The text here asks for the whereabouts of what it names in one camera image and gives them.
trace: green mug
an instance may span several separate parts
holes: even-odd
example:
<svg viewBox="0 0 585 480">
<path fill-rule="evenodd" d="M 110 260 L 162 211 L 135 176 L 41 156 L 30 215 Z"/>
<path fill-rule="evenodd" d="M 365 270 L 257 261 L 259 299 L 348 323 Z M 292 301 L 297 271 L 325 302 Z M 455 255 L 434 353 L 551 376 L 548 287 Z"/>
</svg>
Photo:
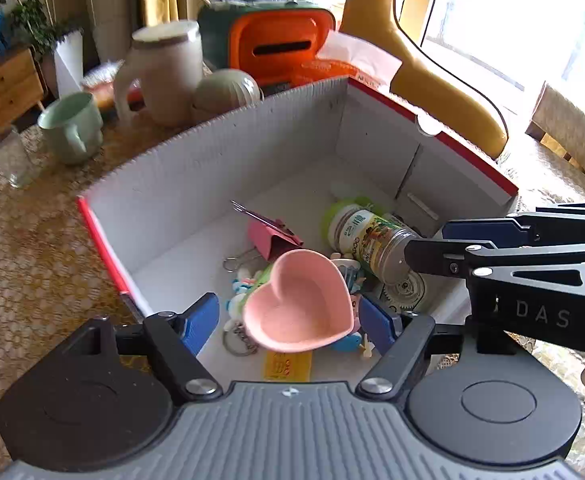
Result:
<svg viewBox="0 0 585 480">
<path fill-rule="evenodd" d="M 56 100 L 39 115 L 46 143 L 64 164 L 79 164 L 98 152 L 104 121 L 93 94 L 77 92 Z"/>
</svg>

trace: pitcher lid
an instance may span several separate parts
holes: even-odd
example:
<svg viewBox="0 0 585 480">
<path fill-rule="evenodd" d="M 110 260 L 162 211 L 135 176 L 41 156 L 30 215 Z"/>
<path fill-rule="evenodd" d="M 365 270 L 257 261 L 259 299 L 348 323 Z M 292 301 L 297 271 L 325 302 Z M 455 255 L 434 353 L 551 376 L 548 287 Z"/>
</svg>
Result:
<svg viewBox="0 0 585 480">
<path fill-rule="evenodd" d="M 136 30 L 132 34 L 132 44 L 136 48 L 153 48 L 197 41 L 199 38 L 199 23 L 194 20 L 178 20 Z"/>
</svg>

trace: brown patterned tablecloth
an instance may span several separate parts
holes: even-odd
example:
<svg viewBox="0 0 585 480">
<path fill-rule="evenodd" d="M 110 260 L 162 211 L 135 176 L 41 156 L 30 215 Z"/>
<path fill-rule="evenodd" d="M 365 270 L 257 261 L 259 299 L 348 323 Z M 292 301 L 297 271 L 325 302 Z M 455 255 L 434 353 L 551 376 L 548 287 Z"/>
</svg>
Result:
<svg viewBox="0 0 585 480">
<path fill-rule="evenodd" d="M 82 166 L 58 164 L 37 127 L 22 137 L 38 175 L 13 189 L 0 174 L 0 396 L 87 318 L 132 320 L 75 205 L 77 194 L 126 160 L 168 139 L 143 114 L 134 132 L 104 128 L 101 152 Z M 0 469 L 9 461 L 0 438 Z"/>
<path fill-rule="evenodd" d="M 99 155 L 74 168 L 56 163 L 37 128 L 31 128 L 23 138 L 38 170 L 34 182 L 12 189 L 0 174 L 0 396 L 87 318 L 109 314 L 115 320 L 132 319 L 93 247 L 75 197 L 174 133 L 143 114 L 139 119 L 130 133 L 106 126 Z M 511 140 L 500 162 L 522 190 L 518 209 L 585 200 L 584 175 L 529 137 Z M 583 358 L 537 345 L 534 355 L 576 390 L 585 415 L 585 388 L 579 382 Z M 0 439 L 0 469 L 8 460 Z M 585 416 L 569 462 L 585 475 Z"/>
</svg>

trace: pink bowl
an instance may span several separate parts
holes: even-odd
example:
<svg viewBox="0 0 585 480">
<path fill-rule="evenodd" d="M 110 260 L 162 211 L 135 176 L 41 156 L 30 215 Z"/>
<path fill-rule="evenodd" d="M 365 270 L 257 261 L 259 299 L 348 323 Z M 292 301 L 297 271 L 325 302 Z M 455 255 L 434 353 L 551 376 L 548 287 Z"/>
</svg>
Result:
<svg viewBox="0 0 585 480">
<path fill-rule="evenodd" d="M 329 345 L 353 330 L 353 308 L 339 270 L 323 254 L 289 251 L 272 266 L 270 280 L 244 306 L 248 335 L 276 352 Z"/>
</svg>

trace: cardboard box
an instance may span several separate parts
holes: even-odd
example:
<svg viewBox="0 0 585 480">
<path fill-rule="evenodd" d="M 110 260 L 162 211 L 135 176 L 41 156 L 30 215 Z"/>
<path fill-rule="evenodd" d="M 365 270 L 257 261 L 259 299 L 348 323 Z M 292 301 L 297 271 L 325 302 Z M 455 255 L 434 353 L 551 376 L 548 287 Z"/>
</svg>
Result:
<svg viewBox="0 0 585 480">
<path fill-rule="evenodd" d="M 335 201 L 335 182 L 423 235 L 453 218 L 501 216 L 517 193 L 488 157 L 440 123 L 340 78 L 183 132 L 113 171 L 78 202 L 115 285 L 143 317 L 182 312 L 208 291 L 222 305 L 232 297 L 234 275 L 222 262 L 249 250 L 250 241 L 248 217 L 230 200 L 283 219 L 304 247 L 330 254 L 319 225 Z M 461 322 L 469 308 L 463 282 L 436 278 L 428 286 L 429 312 Z M 223 386 L 261 380 L 261 351 L 238 358 L 222 348 L 222 311 L 199 359 Z M 313 380 L 354 383 L 371 364 L 356 352 L 321 349 Z"/>
</svg>

